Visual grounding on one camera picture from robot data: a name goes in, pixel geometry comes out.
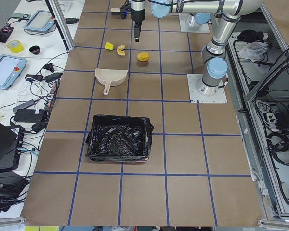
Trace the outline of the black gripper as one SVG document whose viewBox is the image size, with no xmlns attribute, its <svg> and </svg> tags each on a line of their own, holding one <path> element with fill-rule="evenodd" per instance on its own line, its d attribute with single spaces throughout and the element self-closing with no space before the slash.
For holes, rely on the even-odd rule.
<svg viewBox="0 0 289 231">
<path fill-rule="evenodd" d="M 130 12 L 134 24 L 135 42 L 140 41 L 141 22 L 145 19 L 145 0 L 126 0 L 120 7 L 122 12 Z"/>
</svg>

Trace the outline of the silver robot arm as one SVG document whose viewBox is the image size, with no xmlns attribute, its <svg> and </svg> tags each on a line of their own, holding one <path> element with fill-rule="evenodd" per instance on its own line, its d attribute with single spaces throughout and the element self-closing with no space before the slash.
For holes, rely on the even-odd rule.
<svg viewBox="0 0 289 231">
<path fill-rule="evenodd" d="M 202 79 L 196 84 L 197 91 L 212 96 L 226 75 L 228 65 L 221 58 L 225 46 L 241 16 L 258 9 L 262 0 L 151 0 L 151 10 L 155 17 L 163 18 L 169 13 L 215 13 L 222 17 L 211 41 L 203 48 L 201 55 L 204 65 Z"/>
</svg>

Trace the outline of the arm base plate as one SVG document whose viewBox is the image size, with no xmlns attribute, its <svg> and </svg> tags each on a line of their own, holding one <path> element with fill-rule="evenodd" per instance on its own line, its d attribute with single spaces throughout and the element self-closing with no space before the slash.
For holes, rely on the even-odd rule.
<svg viewBox="0 0 289 231">
<path fill-rule="evenodd" d="M 227 104 L 223 81 L 209 87 L 202 81 L 202 74 L 187 74 L 190 103 Z"/>
<path fill-rule="evenodd" d="M 209 33 L 210 13 L 182 13 L 179 15 L 180 29 L 184 33 Z"/>
</svg>

